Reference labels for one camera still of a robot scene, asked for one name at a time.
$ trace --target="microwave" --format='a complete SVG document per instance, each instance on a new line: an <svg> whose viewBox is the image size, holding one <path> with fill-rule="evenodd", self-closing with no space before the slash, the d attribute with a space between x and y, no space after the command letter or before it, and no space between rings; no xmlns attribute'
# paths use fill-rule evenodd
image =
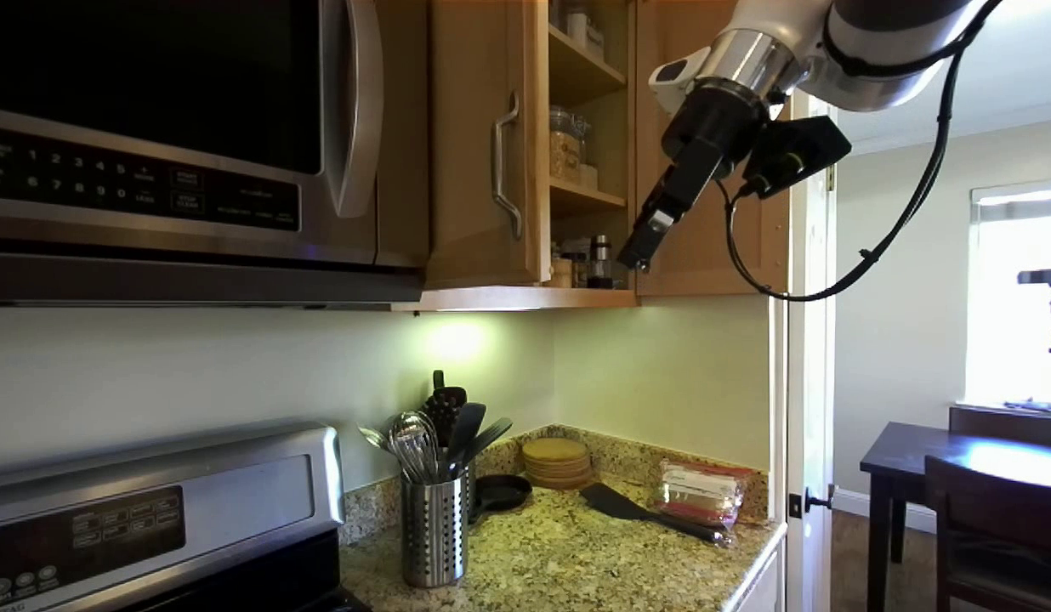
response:
<svg viewBox="0 0 1051 612"><path fill-rule="evenodd" d="M428 0L0 0L0 304L416 299Z"/></svg>

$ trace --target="stainless steel utensil holder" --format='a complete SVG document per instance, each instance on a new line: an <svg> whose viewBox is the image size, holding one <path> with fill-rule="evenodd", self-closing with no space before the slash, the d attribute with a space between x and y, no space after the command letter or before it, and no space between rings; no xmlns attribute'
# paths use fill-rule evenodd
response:
<svg viewBox="0 0 1051 612"><path fill-rule="evenodd" d="M467 476L400 476L400 574L408 585L457 585L467 574Z"/></svg>

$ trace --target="black cable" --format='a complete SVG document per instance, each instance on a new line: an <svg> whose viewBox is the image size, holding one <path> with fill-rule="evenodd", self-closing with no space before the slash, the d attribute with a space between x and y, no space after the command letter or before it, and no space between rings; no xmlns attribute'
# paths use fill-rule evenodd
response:
<svg viewBox="0 0 1051 612"><path fill-rule="evenodd" d="M715 179L723 193L723 244L728 244L728 257L732 257L732 268L763 296L771 296L771 299L781 299L781 304L821 304L821 299L831 299L831 296L841 296L842 289L858 287L873 266L877 257L893 244L893 237L901 235L901 229L926 208L931 188L936 188L936 178L942 171L942 158L945 158L945 143L949 143L949 121L953 121L953 108L957 108L957 81L960 81L960 67L961 67L961 55L967 47L971 44L971 36L980 34L984 22L990 10L997 10L999 0L990 0L984 8L984 13L975 18L980 23L967 26L967 34L960 36L961 44L953 44L953 66L949 66L949 75L942 81L942 95L940 95L940 116L936 116L936 143L931 143L931 154L928 154L928 163L926 163L926 172L921 179L914 185L907 203L901 208L899 221L890 226L890 232L873 244L873 248L861 248L861 261L842 272L832 287L825 289L815 289L815 291L776 291L771 287L759 282L753 276L753 268L745 266L745 257L739 255L739 244L733 244L733 214L739 214L739 202L745 198L745 191L739 191L733 198L728 198L728 188L720 179Z"/></svg>

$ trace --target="granite countertop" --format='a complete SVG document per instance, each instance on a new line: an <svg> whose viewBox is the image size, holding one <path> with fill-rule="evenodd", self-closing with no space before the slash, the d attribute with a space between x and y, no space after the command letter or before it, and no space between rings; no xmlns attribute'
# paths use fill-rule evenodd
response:
<svg viewBox="0 0 1051 612"><path fill-rule="evenodd" d="M612 487L647 501L644 487ZM571 489L535 487L521 511L485 512L470 529L461 585L406 585L397 527L344 546L344 585L376 612L728 610L781 535L781 524L742 519L732 545L719 546L661 524L606 518Z"/></svg>

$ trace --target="wall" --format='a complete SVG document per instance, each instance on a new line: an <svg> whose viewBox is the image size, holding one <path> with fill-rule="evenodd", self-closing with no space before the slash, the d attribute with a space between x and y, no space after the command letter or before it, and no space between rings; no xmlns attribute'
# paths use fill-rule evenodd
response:
<svg viewBox="0 0 1051 612"><path fill-rule="evenodd" d="M764 299L569 317L298 311L0 311L0 468L209 430L344 432L344 489L385 474L385 424L446 368L512 418L768 461Z"/></svg>
<svg viewBox="0 0 1051 612"><path fill-rule="evenodd" d="M841 268L906 203L928 145L841 163ZM866 492L861 459L889 421L945 424L967 384L968 191L1051 178L1051 121L953 138L942 178L893 253L835 299L835 487Z"/></svg>
<svg viewBox="0 0 1051 612"><path fill-rule="evenodd" d="M338 421L344 487L392 468L357 424L470 387L516 432L551 421L542 317L0 311L0 468L255 421Z"/></svg>

